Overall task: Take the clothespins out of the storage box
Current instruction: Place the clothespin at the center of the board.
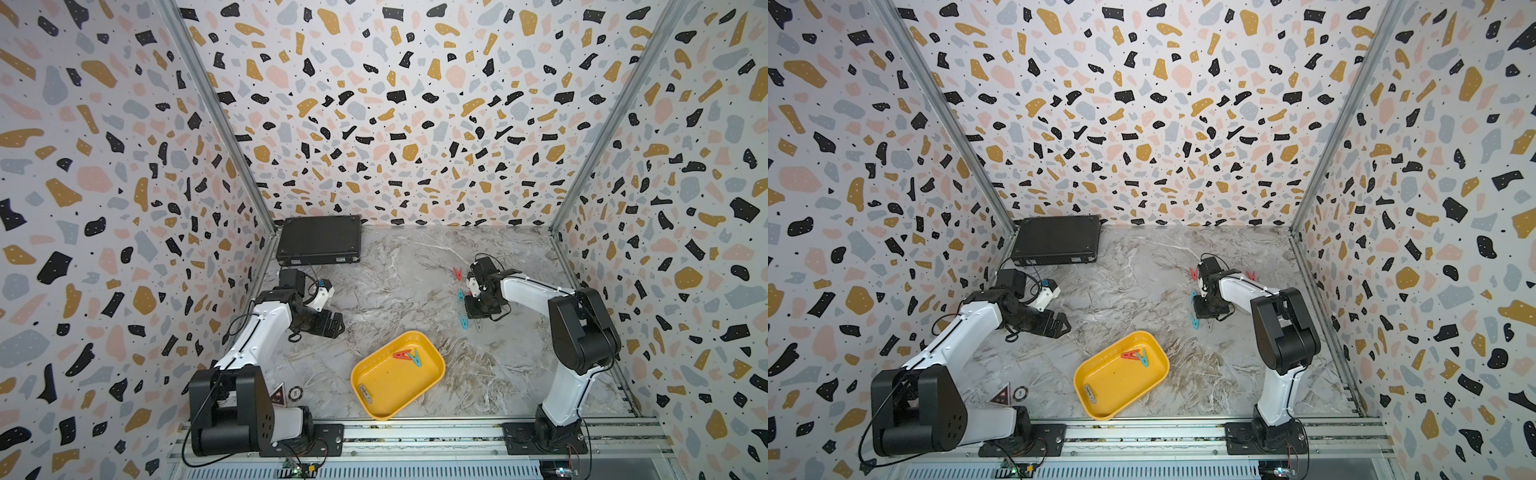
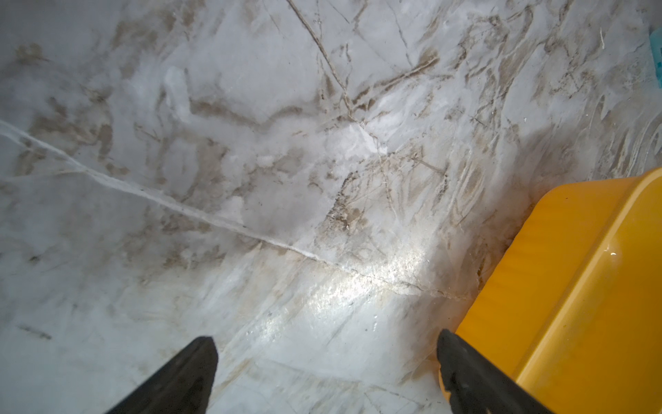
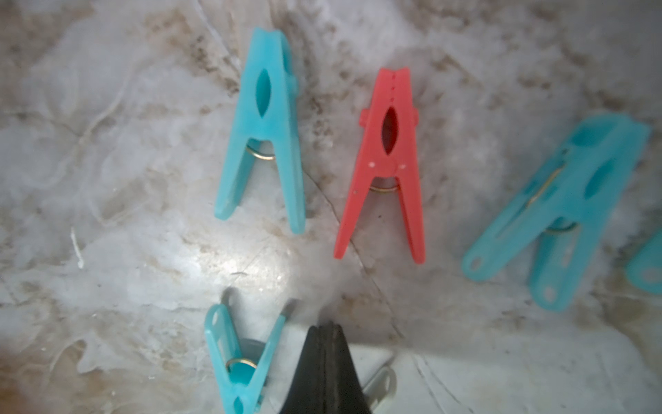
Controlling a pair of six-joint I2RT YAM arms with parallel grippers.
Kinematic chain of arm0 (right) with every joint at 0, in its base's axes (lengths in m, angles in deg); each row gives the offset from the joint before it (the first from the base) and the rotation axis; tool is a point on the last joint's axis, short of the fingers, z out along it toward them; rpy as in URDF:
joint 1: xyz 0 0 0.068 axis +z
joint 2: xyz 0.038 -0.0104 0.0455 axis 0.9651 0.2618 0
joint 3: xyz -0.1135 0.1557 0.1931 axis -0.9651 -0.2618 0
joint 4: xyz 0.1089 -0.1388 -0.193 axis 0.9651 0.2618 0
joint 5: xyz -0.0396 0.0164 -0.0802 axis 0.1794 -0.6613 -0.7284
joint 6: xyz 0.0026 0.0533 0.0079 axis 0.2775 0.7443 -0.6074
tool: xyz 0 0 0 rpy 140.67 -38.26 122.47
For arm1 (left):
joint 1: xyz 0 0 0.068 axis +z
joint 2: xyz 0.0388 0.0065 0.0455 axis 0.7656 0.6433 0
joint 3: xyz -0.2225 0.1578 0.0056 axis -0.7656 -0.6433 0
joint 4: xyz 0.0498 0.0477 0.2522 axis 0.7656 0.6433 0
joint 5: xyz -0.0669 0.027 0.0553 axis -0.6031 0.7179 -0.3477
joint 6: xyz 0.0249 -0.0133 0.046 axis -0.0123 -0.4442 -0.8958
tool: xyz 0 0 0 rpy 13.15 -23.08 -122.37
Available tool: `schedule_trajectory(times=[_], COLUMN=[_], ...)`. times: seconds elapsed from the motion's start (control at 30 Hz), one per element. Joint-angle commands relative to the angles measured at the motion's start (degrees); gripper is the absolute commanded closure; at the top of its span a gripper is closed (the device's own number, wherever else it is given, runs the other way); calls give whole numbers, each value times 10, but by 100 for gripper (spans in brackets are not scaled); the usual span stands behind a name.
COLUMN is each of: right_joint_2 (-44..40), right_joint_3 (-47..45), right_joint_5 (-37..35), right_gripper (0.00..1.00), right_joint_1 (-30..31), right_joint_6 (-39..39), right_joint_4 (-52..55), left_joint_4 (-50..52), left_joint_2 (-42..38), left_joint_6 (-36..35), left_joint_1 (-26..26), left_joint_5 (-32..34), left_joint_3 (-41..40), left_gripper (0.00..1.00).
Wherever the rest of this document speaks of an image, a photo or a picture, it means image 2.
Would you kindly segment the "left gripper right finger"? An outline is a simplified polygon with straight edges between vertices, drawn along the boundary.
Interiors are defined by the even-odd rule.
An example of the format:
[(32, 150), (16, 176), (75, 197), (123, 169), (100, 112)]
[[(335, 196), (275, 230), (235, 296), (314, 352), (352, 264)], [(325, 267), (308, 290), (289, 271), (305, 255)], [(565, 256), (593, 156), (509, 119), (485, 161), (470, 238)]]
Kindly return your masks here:
[(441, 384), (449, 393), (453, 413), (548, 413), (469, 343), (452, 331), (441, 331), (437, 341)]

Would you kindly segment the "yellow plastic storage box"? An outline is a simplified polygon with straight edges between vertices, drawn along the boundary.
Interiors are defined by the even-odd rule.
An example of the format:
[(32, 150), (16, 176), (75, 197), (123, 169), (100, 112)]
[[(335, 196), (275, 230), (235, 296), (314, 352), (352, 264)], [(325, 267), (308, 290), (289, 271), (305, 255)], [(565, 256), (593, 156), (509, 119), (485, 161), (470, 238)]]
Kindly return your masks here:
[(548, 413), (660, 412), (660, 169), (549, 191), (452, 332)]

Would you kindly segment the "third row teal clothespin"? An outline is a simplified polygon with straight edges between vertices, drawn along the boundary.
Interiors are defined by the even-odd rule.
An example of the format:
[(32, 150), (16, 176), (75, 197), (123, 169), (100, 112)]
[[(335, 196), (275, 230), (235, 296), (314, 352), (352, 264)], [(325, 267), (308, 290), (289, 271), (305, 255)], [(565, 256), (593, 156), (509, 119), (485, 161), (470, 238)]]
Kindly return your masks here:
[(653, 56), (655, 76), (658, 86), (662, 88), (662, 28), (655, 29), (649, 36)]

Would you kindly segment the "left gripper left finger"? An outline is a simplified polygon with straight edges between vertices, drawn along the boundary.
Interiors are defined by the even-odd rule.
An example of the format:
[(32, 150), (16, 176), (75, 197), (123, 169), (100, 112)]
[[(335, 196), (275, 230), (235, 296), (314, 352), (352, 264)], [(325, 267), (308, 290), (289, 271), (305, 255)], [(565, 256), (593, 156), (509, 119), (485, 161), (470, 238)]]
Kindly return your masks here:
[(210, 336), (184, 347), (111, 413), (205, 413), (217, 371), (218, 353)]

